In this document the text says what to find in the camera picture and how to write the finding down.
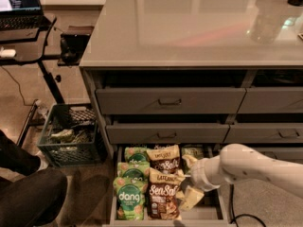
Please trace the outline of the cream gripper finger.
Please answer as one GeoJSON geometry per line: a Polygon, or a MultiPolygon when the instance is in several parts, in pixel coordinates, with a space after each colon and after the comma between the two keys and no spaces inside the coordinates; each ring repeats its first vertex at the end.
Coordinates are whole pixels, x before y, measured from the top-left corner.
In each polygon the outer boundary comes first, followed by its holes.
{"type": "Polygon", "coordinates": [[[183,155],[182,159],[186,161],[188,168],[192,168],[194,166],[194,164],[197,162],[197,159],[189,154],[183,155]]]}

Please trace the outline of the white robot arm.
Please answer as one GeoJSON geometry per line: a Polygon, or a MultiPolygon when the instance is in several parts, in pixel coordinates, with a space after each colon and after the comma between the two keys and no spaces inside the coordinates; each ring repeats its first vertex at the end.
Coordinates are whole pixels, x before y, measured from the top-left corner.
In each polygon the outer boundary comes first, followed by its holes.
{"type": "Polygon", "coordinates": [[[189,168],[192,185],[188,185],[179,205],[191,210],[209,192],[223,183],[233,184],[257,179],[303,198],[303,165],[267,157],[242,144],[229,144],[212,158],[198,160],[191,155],[183,159],[189,168]]]}

